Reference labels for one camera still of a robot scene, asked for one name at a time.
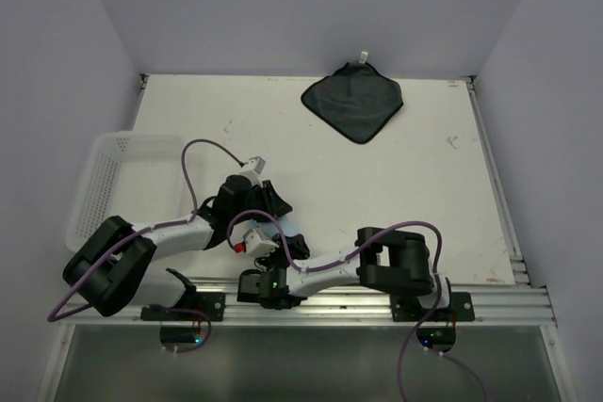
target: cable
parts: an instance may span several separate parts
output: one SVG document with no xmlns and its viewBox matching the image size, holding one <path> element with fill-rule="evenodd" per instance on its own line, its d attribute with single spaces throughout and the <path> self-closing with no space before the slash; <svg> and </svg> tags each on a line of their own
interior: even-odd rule
<svg viewBox="0 0 603 402">
<path fill-rule="evenodd" d="M 205 313 L 198 311 L 198 310 L 189 310 L 186 308 L 166 308 L 165 306 L 158 306 L 158 305 L 153 305 L 153 307 L 163 313 L 182 313 L 182 314 L 198 315 L 201 319 L 203 319 L 207 323 L 207 333 L 205 334 L 204 338 L 198 344 L 191 346 L 191 347 L 182 348 L 182 349 L 178 348 L 176 346 L 172 347 L 172 348 L 166 347 L 166 349 L 168 349 L 170 352 L 172 352 L 172 353 L 193 352 L 193 351 L 198 350 L 199 348 L 203 347 L 204 344 L 209 339 L 209 336 L 211 335 L 211 321 L 209 320 L 209 317 Z"/>
<path fill-rule="evenodd" d="M 90 308 L 91 305 L 88 304 L 88 305 L 84 305 L 84 306 L 79 306 L 71 311 L 68 311 L 67 313 L 58 314 L 58 312 L 60 310 L 62 310 L 63 307 L 67 304 L 67 302 L 75 295 L 75 293 L 77 291 L 79 291 L 79 289 L 84 285 L 84 283 L 88 280 L 90 275 L 92 275 L 92 273 L 94 273 L 96 270 L 98 270 L 98 268 L 106 260 L 108 260 L 113 253 L 119 251 L 119 249 L 121 247 L 129 244 L 130 242 L 132 242 L 134 239 L 136 239 L 140 235 L 146 234 L 146 233 L 152 231 L 153 229 L 158 230 L 160 228 L 169 228 L 170 226 L 186 225 L 187 223 L 188 223 L 188 220 L 172 220 L 172 221 L 164 221 L 162 223 L 157 223 L 156 225 L 154 225 L 154 227 L 147 226 L 146 228 L 142 228 L 141 230 L 138 230 L 136 232 L 133 232 L 133 233 L 127 235 L 122 240 L 115 243 L 112 247 L 109 247 L 109 249 L 107 251 L 105 251 L 101 255 L 101 257 L 99 259 L 97 259 L 96 262 L 94 262 L 94 264 L 92 264 L 90 266 L 90 268 L 84 273 L 84 275 L 82 275 L 80 277 L 80 279 L 78 281 L 76 281 L 72 287 L 69 288 L 69 291 L 67 291 L 67 294 L 65 295 L 65 297 L 63 297 L 60 300 L 60 302 L 57 304 L 57 306 L 55 306 L 52 309 L 52 311 L 48 314 L 48 317 L 46 317 L 46 320 L 48 320 L 48 322 L 57 322 L 58 320 L 64 319 L 65 317 L 69 317 L 71 315 L 81 313 L 82 311 Z"/>
<path fill-rule="evenodd" d="M 260 211 L 258 209 L 250 209 L 248 211 L 243 211 L 240 214 L 238 214 L 237 216 L 235 216 L 229 223 L 228 228 L 226 229 L 226 241 L 228 242 L 228 245 L 230 246 L 231 249 L 234 249 L 234 247 L 235 247 L 235 245 L 233 244 L 233 242 L 230 238 L 230 236 L 233 233 L 233 229 L 235 228 L 236 223 L 242 217 L 245 217 L 248 215 L 259 215 L 259 216 L 267 218 L 276 227 L 276 229 L 277 229 L 278 233 L 281 235 L 281 237 L 285 237 L 283 228 L 281 228 L 281 225 L 276 220 L 276 218 L 271 216 L 268 212 Z M 388 228 L 385 228 L 384 230 L 379 231 L 378 233 L 376 233 L 375 235 L 370 237 L 363 245 L 361 245 L 360 247 L 358 247 L 357 249 L 355 249 L 354 251 L 352 251 L 345 257 L 345 260 L 348 261 L 348 260 L 352 259 L 353 257 L 355 257 L 356 255 L 358 255 L 359 253 L 361 253 L 362 251 L 364 251 L 365 249 L 367 249 L 368 247 L 370 247 L 375 241 L 379 240 L 386 234 L 389 234 L 392 231 L 395 231 L 399 228 L 407 228 L 409 226 L 420 226 L 420 227 L 432 230 L 435 233 L 435 237 L 437 239 L 437 246 L 435 249 L 435 256 L 433 257 L 433 274 L 435 276 L 437 276 L 438 278 L 435 278 L 436 293 L 435 293 L 435 302 L 433 303 L 433 306 L 411 328 L 411 331 L 404 338 L 404 342 L 402 343 L 402 348 L 399 352 L 397 379 L 398 379 L 399 393 L 402 396 L 402 400 L 404 400 L 404 402 L 409 401 L 408 395 L 406 394 L 406 392 L 404 390 L 404 385 L 402 382 L 402 362 L 404 359 L 404 355 L 406 354 L 408 345 L 410 344 L 412 338 L 415 336 L 416 331 L 421 327 L 421 325 L 425 321 L 427 321 L 432 316 L 432 314 L 437 309 L 437 306 L 440 304 L 440 299 L 442 298 L 442 282 L 440 282 L 440 278 L 437 273 L 437 265 L 440 261 L 440 255 L 442 253 L 442 234 L 434 225 L 432 225 L 431 223 L 429 223 L 427 221 L 422 221 L 422 220 L 402 221 L 401 223 L 396 223 L 395 225 L 392 225 Z M 283 249 L 285 251 L 286 259 L 289 261 L 289 264 L 291 265 L 291 267 L 293 267 L 294 269 L 296 269 L 299 272 L 306 272 L 306 273 L 319 272 L 321 270 L 328 270 L 330 268 L 334 268 L 341 264 L 340 261 L 333 261 L 332 263 L 328 263 L 325 265 L 318 265 L 316 267 L 302 268 L 299 265 L 295 264 L 295 262 L 293 261 L 293 259 L 291 257 L 291 252 L 289 250 L 288 244 L 286 243 L 286 240 L 283 241 Z M 449 355 L 446 355 L 446 358 L 448 358 L 449 360 L 451 360 L 453 362 L 457 362 L 478 381 L 478 383 L 481 386 L 481 390 L 483 392 L 484 400 L 486 402 L 489 402 L 490 395 L 488 394 L 485 384 L 483 383 L 481 378 L 478 376 L 478 374 L 475 371 L 473 371 L 473 369 L 471 369 L 468 365 L 461 362 L 459 359 L 451 357 Z"/>
<path fill-rule="evenodd" d="M 213 145 L 217 148 L 220 148 L 225 153 L 227 153 L 235 162 L 237 162 L 241 167 L 243 165 L 245 165 L 245 163 L 242 160 L 240 160 L 238 157 L 236 157 L 226 147 L 220 145 L 217 141 L 209 140 L 207 138 L 195 138 L 194 140 L 191 140 L 189 143 L 187 143 L 185 145 L 185 147 L 182 149 L 182 153 L 180 154 L 180 164 L 182 166 L 182 174 L 184 175 L 185 181 L 187 182 L 187 187 L 188 187 L 188 191 L 190 192 L 190 197 L 192 198 L 192 213 L 191 213 L 191 217 L 190 217 L 191 220 L 194 219 L 195 216 L 197 215 L 197 209 L 199 206 L 197 203 L 197 195 L 195 194 L 195 189 L 193 188 L 192 182 L 190 181 L 190 177 L 188 176 L 186 156 L 187 156 L 188 148 L 190 148 L 195 143 L 206 143 L 208 145 Z"/>
</svg>

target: tabletop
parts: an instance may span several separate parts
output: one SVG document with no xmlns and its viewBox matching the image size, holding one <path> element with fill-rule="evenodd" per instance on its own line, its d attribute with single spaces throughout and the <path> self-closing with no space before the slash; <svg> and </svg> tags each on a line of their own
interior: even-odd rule
<svg viewBox="0 0 603 402">
<path fill-rule="evenodd" d="M 302 105 L 316 77 L 151 75 L 135 132 L 210 138 L 240 159 L 260 155 L 263 179 L 293 206 L 312 256 L 356 230 L 420 219 L 444 237 L 440 271 L 458 284 L 514 284 L 486 159 L 463 81 L 396 79 L 404 107 L 368 144 L 339 135 Z M 215 195 L 238 166 L 195 145 L 187 165 L 198 198 Z M 182 214 L 191 201 L 182 193 Z M 432 233 L 420 228 L 435 249 Z M 242 231 L 235 229 L 234 239 Z M 253 261 L 225 244 L 159 260 L 191 277 L 237 277 Z"/>
</svg>

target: black trim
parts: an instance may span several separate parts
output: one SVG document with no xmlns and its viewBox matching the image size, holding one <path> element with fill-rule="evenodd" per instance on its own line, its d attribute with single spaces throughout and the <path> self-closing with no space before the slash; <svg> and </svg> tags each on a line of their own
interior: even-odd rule
<svg viewBox="0 0 603 402">
<path fill-rule="evenodd" d="M 324 122 L 326 122 L 327 124 L 329 124 L 331 127 L 333 127 L 335 129 L 335 131 L 337 131 L 339 134 L 341 134 L 343 137 L 347 138 L 349 141 L 352 141 L 354 143 L 356 143 L 357 145 L 365 145 L 367 144 L 370 140 L 372 140 L 377 134 L 379 134 L 381 132 L 381 130 L 385 127 L 385 125 L 392 119 L 392 117 L 394 115 L 396 115 L 399 110 L 401 108 L 404 107 L 404 100 L 402 99 L 402 90 L 401 88 L 399 88 L 399 84 L 398 82 L 396 82 L 395 80 L 389 79 L 387 77 L 385 77 L 384 75 L 380 74 L 374 66 L 372 66 L 370 63 L 365 63 L 365 65 L 367 65 L 371 70 L 373 70 L 379 77 L 389 81 L 389 82 L 393 82 L 394 84 L 396 84 L 399 88 L 399 98 L 401 100 L 401 103 L 399 105 L 399 107 L 397 109 L 395 109 L 391 114 L 389 114 L 387 116 L 387 118 L 383 121 L 382 125 L 370 136 L 368 137 L 366 140 L 364 141 L 359 141 L 359 140 L 355 140 L 352 137 L 349 137 L 345 132 L 343 132 L 341 129 L 339 129 L 337 126 L 335 126 L 333 123 L 331 123 L 330 121 L 328 121 L 327 119 L 321 117 L 319 114 L 317 114 L 317 112 L 315 112 L 311 107 L 309 107 L 305 101 L 303 100 L 303 97 L 306 95 L 306 93 L 308 91 L 310 91 L 314 86 L 324 82 L 325 80 L 327 80 L 329 77 L 333 77 L 334 75 L 337 75 L 339 72 L 344 71 L 346 68 L 348 68 L 350 65 L 350 63 L 346 63 L 345 65 L 343 65 L 341 68 L 339 68 L 337 71 L 335 71 L 333 74 L 331 75 L 327 75 L 325 77 L 323 77 L 322 79 L 318 80 L 317 82 L 315 82 L 314 84 L 312 84 L 310 87 L 308 87 L 302 94 L 301 94 L 301 103 L 303 104 L 303 106 L 305 108 L 307 108 L 308 110 L 310 110 L 312 113 L 314 113 L 317 117 L 319 117 L 321 120 L 323 120 Z"/>
</svg>

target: metal frame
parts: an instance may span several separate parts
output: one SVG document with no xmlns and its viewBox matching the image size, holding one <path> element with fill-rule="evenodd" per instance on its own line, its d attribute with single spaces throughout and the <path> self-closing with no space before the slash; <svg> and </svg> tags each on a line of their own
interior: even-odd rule
<svg viewBox="0 0 603 402">
<path fill-rule="evenodd" d="M 144 93 L 143 81 L 140 99 Z M 483 120 L 472 81 L 465 80 L 475 120 L 480 134 L 481 146 L 488 168 L 491 185 L 495 193 L 498 214 L 505 235 L 507 250 L 515 276 L 516 286 L 454 286 L 455 290 L 469 292 L 473 299 L 476 321 L 459 324 L 460 328 L 487 326 L 516 327 L 539 326 L 543 335 L 547 355 L 563 402 L 577 400 L 574 384 L 566 361 L 560 350 L 557 327 L 548 292 L 534 289 L 525 267 L 509 207 L 498 176 L 490 142 L 485 133 Z M 412 323 L 394 323 L 389 309 L 389 296 L 358 286 L 336 287 L 320 292 L 306 300 L 294 310 L 268 311 L 259 306 L 236 301 L 234 279 L 191 279 L 199 291 L 216 291 L 226 294 L 224 319 L 220 325 L 229 327 L 279 326 L 279 327 L 408 327 Z M 63 367 L 67 360 L 73 331 L 76 325 L 158 325 L 158 322 L 142 322 L 140 308 L 129 306 L 116 315 L 102 317 L 92 311 L 83 312 L 63 320 L 49 362 L 46 367 L 39 402 L 54 400 Z M 171 322 L 173 325 L 183 323 Z"/>
</svg>

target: wall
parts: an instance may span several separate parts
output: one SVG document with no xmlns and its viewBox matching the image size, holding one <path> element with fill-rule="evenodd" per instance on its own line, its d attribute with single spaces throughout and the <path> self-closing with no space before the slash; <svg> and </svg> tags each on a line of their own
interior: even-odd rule
<svg viewBox="0 0 603 402">
<path fill-rule="evenodd" d="M 145 72 L 475 74 L 519 0 L 103 0 Z"/>
<path fill-rule="evenodd" d="M 585 401 L 603 393 L 602 31 L 602 0 L 522 0 L 478 78 L 528 269 Z"/>
<path fill-rule="evenodd" d="M 0 0 L 0 399 L 35 398 L 65 290 L 63 236 L 92 139 L 132 116 L 137 73 L 99 0 Z"/>
</svg>

